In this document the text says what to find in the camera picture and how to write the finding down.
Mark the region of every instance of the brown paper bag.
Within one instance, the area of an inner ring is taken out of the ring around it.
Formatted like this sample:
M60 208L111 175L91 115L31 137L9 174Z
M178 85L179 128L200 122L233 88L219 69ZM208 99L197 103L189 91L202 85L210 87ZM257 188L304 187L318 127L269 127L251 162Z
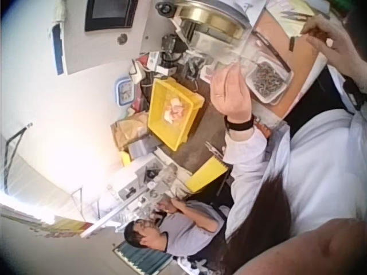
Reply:
M148 113L140 112L111 125L116 147L123 151L132 142L148 133Z

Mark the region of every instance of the yellow folder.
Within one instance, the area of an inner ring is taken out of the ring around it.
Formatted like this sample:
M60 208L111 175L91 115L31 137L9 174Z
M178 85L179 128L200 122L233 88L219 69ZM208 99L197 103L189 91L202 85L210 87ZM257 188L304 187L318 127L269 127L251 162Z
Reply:
M186 182L188 189L196 193L219 176L226 173L228 167L212 156L200 169Z

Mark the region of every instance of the white lab coat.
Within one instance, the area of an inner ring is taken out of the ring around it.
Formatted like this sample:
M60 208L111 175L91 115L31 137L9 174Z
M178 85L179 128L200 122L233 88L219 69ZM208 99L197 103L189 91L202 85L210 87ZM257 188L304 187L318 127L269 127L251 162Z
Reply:
M233 164L235 179L226 238L248 216L264 180L279 171L290 201L293 235L334 218L366 217L367 121L360 113L324 112L292 140L286 124L269 144L258 129L245 142L235 142L229 135L225 140L224 161Z

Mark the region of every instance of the screen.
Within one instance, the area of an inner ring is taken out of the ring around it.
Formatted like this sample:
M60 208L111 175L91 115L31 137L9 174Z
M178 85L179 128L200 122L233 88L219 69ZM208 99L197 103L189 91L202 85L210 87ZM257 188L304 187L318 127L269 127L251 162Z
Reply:
M95 0L92 18L126 18L129 4L130 0Z

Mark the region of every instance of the person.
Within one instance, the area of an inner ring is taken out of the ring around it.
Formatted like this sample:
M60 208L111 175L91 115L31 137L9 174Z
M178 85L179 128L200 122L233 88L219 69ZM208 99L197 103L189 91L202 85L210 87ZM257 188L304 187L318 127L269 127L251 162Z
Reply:
M367 225L334 219L254 258L235 275L365 275Z
M124 231L125 240L136 248L151 248L177 257L192 256L204 250L223 232L224 217L229 209L198 202L164 200L158 207L169 213L161 225L139 219L130 222Z
M339 79L352 78L367 93L367 63L347 32L317 16L305 24L302 34L315 28L334 41L333 47L312 36L308 42L344 75ZM344 91L341 96L353 106ZM367 104L360 111L341 108L318 113L292 138L289 126L280 124L267 142L253 127L251 96L239 64L215 73L210 98L227 121L224 161L233 165L235 179L227 245L222 251L225 275L332 219L366 218Z

